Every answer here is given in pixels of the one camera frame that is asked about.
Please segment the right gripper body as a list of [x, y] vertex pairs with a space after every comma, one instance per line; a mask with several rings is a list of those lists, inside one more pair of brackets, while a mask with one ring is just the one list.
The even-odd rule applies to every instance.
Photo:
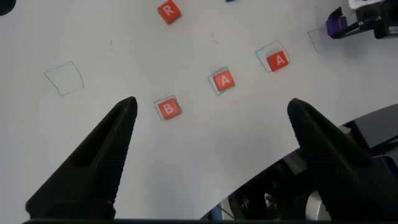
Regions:
[[355, 13], [360, 30], [372, 30], [377, 39], [397, 37], [397, 0], [363, 1]]

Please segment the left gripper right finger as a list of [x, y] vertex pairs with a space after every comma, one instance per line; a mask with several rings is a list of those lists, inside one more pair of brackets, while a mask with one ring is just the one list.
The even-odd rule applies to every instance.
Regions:
[[332, 220], [397, 220], [396, 175], [307, 102], [294, 98], [287, 114]]

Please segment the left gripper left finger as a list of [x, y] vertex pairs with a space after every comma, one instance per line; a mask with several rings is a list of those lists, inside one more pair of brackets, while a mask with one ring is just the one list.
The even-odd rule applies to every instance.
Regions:
[[112, 220], [137, 117], [137, 100], [117, 103], [25, 204], [31, 219]]

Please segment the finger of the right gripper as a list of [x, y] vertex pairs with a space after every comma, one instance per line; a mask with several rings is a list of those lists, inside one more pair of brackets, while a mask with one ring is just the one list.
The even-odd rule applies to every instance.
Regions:
[[335, 9], [329, 16], [328, 16], [328, 21], [333, 21], [333, 20], [337, 20], [338, 18], [340, 18], [341, 16], [343, 16], [342, 13], [342, 9], [341, 7], [338, 7], [337, 9]]
[[348, 27], [340, 29], [338, 32], [335, 32], [330, 37], [332, 39], [342, 39], [345, 37], [349, 37], [351, 35], [360, 34], [362, 32], [366, 32], [374, 29], [374, 23], [372, 21], [359, 21], [351, 24]]

